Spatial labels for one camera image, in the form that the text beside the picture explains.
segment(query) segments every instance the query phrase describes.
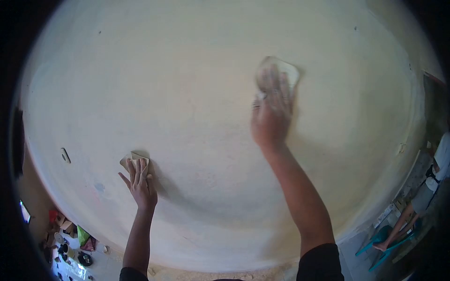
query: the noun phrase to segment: left hand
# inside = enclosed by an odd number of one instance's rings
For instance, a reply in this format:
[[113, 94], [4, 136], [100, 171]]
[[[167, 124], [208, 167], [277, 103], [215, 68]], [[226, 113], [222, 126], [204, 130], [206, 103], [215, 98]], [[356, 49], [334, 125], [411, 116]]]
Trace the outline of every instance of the left hand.
[[158, 202], [158, 195], [153, 186], [152, 175], [145, 174], [145, 160], [139, 159], [136, 163], [136, 171], [130, 159], [126, 160], [126, 166], [130, 173], [128, 180], [122, 173], [119, 176], [123, 179], [126, 186], [133, 195], [138, 205], [138, 210], [154, 210]]

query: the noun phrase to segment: t-shirt sleeve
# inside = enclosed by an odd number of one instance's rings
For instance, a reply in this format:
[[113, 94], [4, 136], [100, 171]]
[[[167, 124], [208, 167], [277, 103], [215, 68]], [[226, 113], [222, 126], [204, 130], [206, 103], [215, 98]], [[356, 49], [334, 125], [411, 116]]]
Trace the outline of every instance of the t-shirt sleeve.
[[122, 268], [119, 281], [149, 281], [147, 277], [134, 268]]
[[297, 281], [304, 280], [344, 280], [336, 244], [322, 244], [303, 255], [298, 265]]
[[440, 169], [442, 169], [442, 166], [447, 164], [446, 161], [449, 157], [449, 148], [450, 148], [450, 133], [445, 133], [441, 141], [439, 142], [439, 145], [437, 147], [436, 153], [434, 154], [434, 160], [436, 160], [437, 165]]

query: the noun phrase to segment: green plastic bag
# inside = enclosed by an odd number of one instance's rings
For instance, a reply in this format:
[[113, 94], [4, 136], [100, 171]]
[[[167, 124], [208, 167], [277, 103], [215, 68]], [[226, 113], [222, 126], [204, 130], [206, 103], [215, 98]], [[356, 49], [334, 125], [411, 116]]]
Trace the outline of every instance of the green plastic bag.
[[80, 247], [84, 246], [86, 244], [87, 239], [89, 238], [90, 234], [87, 233], [81, 226], [77, 225], [78, 230], [78, 241], [80, 242]]

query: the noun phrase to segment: white shirt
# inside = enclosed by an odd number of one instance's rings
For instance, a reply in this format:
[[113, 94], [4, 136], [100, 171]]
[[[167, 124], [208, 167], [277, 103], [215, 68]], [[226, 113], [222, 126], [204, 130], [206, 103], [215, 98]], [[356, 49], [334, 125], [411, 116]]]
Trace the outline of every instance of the white shirt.
[[[434, 160], [439, 166], [439, 172], [436, 173], [433, 167], [433, 174], [436, 176], [437, 180], [441, 181], [447, 176], [450, 165], [450, 132], [447, 132], [442, 136], [436, 153], [434, 154]], [[433, 178], [427, 178], [425, 183], [433, 192], [436, 191], [438, 184]]]

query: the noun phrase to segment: black strap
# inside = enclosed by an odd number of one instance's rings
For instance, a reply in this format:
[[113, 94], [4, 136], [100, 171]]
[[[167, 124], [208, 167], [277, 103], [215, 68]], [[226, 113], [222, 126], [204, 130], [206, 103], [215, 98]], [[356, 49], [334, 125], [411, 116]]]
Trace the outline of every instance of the black strap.
[[428, 168], [427, 172], [425, 173], [425, 177], [425, 180], [420, 185], [424, 184], [427, 178], [433, 178], [437, 182], [437, 184], [441, 182], [440, 180], [437, 180], [436, 176], [433, 173], [433, 164], [431, 164], [430, 168]]

